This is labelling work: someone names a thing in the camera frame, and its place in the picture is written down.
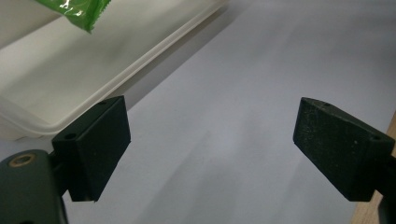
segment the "black clamp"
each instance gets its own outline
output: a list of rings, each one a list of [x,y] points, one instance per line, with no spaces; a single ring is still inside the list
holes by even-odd
[[[293,141],[349,201],[370,202],[377,189],[388,211],[381,223],[396,223],[392,138],[333,105],[302,98]]]
[[[34,149],[0,162],[0,223],[64,224],[62,195],[98,201],[131,142],[122,96],[104,100],[52,139],[54,151]]]

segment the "white table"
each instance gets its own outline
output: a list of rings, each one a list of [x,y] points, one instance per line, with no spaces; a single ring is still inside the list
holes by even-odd
[[[132,143],[71,224],[348,223],[348,202],[292,142],[300,98],[385,132],[396,3],[231,0],[118,92]],[[1,158],[50,139],[0,142]]]

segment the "green plastic wrapper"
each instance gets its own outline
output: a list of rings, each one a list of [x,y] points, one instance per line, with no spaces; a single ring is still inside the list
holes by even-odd
[[[91,32],[93,25],[110,0],[36,0],[66,16],[79,28]]]

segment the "plastic tray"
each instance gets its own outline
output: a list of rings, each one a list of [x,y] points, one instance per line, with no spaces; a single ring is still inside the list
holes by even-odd
[[[113,0],[92,34],[57,19],[0,49],[0,138],[53,135],[226,0]]]

